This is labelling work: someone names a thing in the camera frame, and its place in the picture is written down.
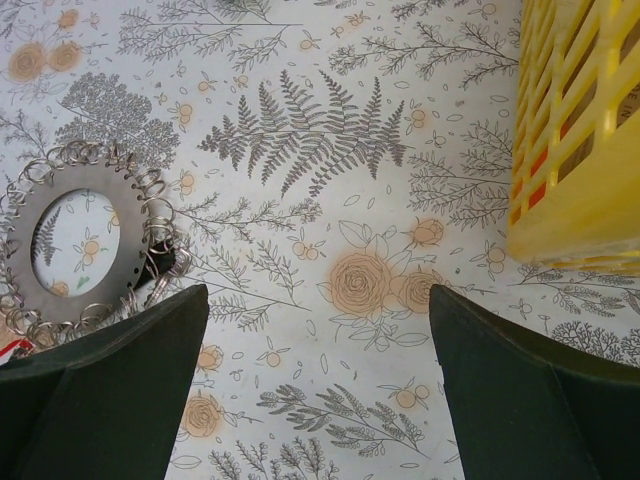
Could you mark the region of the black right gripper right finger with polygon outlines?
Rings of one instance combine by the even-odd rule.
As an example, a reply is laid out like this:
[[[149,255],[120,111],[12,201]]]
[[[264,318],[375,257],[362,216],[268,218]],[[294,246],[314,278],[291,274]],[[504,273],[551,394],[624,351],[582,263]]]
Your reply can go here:
[[[429,323],[467,479],[636,479],[639,371],[430,290]]]

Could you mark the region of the silver key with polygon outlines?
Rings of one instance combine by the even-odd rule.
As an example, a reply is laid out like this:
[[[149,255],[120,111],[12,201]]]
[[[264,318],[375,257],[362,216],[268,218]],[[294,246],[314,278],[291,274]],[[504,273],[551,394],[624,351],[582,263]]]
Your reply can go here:
[[[149,308],[158,303],[169,285],[174,280],[183,277],[190,269],[192,257],[185,249],[175,248],[175,255],[175,263],[169,272],[160,276],[152,276],[154,286],[144,302],[145,308]]]

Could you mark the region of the black key tag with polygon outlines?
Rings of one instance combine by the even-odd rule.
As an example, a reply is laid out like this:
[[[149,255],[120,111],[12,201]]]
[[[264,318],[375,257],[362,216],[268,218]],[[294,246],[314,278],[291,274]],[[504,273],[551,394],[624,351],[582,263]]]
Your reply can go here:
[[[175,263],[175,248],[172,240],[163,240],[152,245],[147,251],[147,269],[155,277],[164,275]]]

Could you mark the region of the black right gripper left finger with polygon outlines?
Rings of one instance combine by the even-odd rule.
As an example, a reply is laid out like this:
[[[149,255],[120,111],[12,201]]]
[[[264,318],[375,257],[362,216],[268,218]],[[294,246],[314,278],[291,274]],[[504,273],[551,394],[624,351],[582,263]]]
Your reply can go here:
[[[208,320],[193,285],[1,367],[4,479],[162,479]]]

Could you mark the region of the red key tag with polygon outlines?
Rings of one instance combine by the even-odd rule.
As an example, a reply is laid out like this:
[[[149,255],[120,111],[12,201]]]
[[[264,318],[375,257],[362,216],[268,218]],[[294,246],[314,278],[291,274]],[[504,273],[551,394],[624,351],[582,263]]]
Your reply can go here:
[[[10,341],[0,351],[0,365],[29,356],[33,348],[34,345],[25,338]]]

